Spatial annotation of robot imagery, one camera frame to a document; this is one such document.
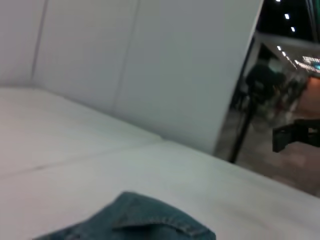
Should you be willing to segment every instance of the denim jacket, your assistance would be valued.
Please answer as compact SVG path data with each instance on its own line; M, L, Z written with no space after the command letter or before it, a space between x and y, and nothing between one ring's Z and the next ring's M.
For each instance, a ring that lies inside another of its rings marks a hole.
M159 200L124 192L89 220L37 240L215 240L196 220Z

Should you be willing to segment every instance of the white wall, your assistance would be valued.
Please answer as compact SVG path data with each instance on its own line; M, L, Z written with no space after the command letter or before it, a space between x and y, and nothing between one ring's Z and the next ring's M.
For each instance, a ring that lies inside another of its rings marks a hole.
M116 116L212 153L261 0L141 0Z
M33 80L108 112L136 6L137 0L50 0Z
M34 81L211 153L261 2L50 0Z
M28 85L44 0L0 1L0 85Z

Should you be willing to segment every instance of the white table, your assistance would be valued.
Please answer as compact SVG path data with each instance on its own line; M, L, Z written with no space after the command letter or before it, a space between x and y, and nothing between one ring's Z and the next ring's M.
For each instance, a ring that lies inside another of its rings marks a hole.
M218 240L318 240L320 200L173 142L65 162L0 181L0 239L82 221L121 191L187 212Z
M0 88L0 179L160 141L156 134L45 91Z

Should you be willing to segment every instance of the tiled floor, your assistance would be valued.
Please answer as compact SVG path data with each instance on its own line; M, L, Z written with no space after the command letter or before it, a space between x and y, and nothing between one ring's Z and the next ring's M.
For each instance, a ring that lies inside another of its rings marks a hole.
M229 112L215 156L227 160L236 139L240 114ZM320 197L320 148L293 143L280 153L272 152L272 129L258 132L250 126L237 165L293 188Z

